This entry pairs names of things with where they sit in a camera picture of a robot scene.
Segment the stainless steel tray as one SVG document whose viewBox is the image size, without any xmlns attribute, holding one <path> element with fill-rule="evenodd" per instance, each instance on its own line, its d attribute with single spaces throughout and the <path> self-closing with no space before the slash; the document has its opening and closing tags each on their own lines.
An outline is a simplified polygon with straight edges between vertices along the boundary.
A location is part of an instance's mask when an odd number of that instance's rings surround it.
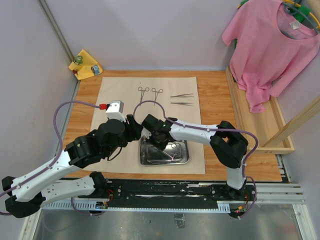
<svg viewBox="0 0 320 240">
<path fill-rule="evenodd" d="M 170 142 L 164 150 L 161 150 L 175 154 L 175 161 L 160 160 L 158 151 L 160 151 L 158 148 L 149 144 L 146 138 L 142 137 L 139 142 L 140 164 L 143 166 L 183 165 L 188 163 L 190 158 L 188 144 L 185 140 Z"/>
</svg>

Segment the beige cloth wrap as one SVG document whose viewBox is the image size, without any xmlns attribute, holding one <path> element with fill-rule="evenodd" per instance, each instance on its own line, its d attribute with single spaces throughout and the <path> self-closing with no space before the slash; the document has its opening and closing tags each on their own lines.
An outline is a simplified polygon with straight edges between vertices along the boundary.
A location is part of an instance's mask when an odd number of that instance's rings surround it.
<svg viewBox="0 0 320 240">
<path fill-rule="evenodd" d="M 140 103 L 141 92 L 138 87 L 149 87 L 144 94 L 143 105 L 135 112 L 135 120 L 141 123 L 151 114 L 158 119 L 163 116 L 177 118 L 192 123 L 201 123 L 201 113 L 196 77 L 104 77 L 101 82 L 96 104 L 120 100 L 124 103 L 123 115 L 133 114 Z M 153 103 L 152 88 L 163 89 Z M 194 97 L 170 98 L 181 94 L 194 94 Z M 171 102 L 193 103 L 193 106 L 175 105 Z M 140 143 L 131 142 L 123 148 L 120 155 L 112 161 L 102 159 L 86 167 L 87 171 L 126 173 L 126 174 L 204 174 L 204 146 L 200 143 L 187 142 L 189 161 L 186 164 L 144 166 L 140 163 Z"/>
</svg>

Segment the steel hemostat clamp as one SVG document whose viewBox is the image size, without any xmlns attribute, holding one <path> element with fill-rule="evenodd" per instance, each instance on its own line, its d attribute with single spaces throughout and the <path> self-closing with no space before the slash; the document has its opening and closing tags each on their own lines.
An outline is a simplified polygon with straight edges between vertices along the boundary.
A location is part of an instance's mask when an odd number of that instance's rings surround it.
<svg viewBox="0 0 320 240">
<path fill-rule="evenodd" d="M 139 86 L 137 90 L 140 92 L 140 101 L 139 102 L 141 103 L 143 101 L 145 93 L 148 92 L 150 90 L 150 88 Z"/>
</svg>

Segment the steel surgical forceps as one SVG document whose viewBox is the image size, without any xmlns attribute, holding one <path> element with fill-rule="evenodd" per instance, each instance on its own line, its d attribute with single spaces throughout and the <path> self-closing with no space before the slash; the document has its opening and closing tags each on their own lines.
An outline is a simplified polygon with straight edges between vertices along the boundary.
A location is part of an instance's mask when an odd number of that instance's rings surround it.
<svg viewBox="0 0 320 240">
<path fill-rule="evenodd" d="M 187 94 L 178 94 L 178 95 L 172 95 L 170 98 L 193 98 L 193 93 L 187 93 Z"/>
</svg>

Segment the long steel hemostat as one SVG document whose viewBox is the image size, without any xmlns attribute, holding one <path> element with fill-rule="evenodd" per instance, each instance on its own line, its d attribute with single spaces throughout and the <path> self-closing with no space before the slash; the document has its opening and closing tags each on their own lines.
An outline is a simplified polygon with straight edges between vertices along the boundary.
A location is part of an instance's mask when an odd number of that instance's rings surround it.
<svg viewBox="0 0 320 240">
<path fill-rule="evenodd" d="M 158 95 L 163 93 L 164 90 L 162 88 L 160 89 L 152 88 L 151 91 L 154 93 L 153 105 L 155 105 Z"/>
</svg>

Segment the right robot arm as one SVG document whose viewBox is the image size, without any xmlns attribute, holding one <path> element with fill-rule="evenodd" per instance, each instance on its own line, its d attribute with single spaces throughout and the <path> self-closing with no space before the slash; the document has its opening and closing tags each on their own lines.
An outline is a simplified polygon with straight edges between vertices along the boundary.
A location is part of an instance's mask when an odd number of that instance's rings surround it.
<svg viewBox="0 0 320 240">
<path fill-rule="evenodd" d="M 177 118 L 165 121 L 149 114 L 142 122 L 149 132 L 148 142 L 163 151 L 169 143 L 187 141 L 210 146 L 219 162 L 227 170 L 227 196 L 232 200 L 240 199 L 244 193 L 243 162 L 247 153 L 248 141 L 229 122 L 200 125 Z"/>
</svg>

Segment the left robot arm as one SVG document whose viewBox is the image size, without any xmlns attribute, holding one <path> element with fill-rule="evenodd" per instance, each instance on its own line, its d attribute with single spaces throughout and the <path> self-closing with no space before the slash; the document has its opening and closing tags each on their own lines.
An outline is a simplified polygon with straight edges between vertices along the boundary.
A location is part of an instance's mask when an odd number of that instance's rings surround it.
<svg viewBox="0 0 320 240">
<path fill-rule="evenodd" d="M 98 129 L 77 137 L 54 159 L 32 172 L 21 177 L 3 178 L 2 188 L 9 196 L 5 200 L 7 215 L 25 218 L 59 200 L 77 196 L 103 197 L 108 185 L 101 172 L 92 172 L 78 180 L 56 181 L 102 159 L 108 159 L 116 149 L 138 141 L 143 129 L 131 114 L 126 120 L 109 119 L 100 124 Z"/>
</svg>

